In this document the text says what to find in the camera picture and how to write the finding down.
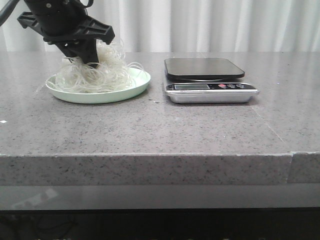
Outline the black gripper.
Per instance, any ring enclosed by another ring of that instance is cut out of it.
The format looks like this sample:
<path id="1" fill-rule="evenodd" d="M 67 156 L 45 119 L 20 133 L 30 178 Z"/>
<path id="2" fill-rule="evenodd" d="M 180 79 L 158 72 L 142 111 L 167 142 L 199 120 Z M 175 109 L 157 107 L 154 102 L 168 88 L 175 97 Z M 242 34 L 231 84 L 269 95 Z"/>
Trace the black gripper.
<path id="1" fill-rule="evenodd" d="M 93 5 L 89 0 L 26 0 L 29 12 L 23 12 L 18 22 L 31 28 L 46 42 L 56 46 L 70 58 L 79 57 L 84 64 L 96 68 L 99 63 L 96 39 L 110 44 L 115 38 L 112 26 L 106 25 L 87 13 Z"/>

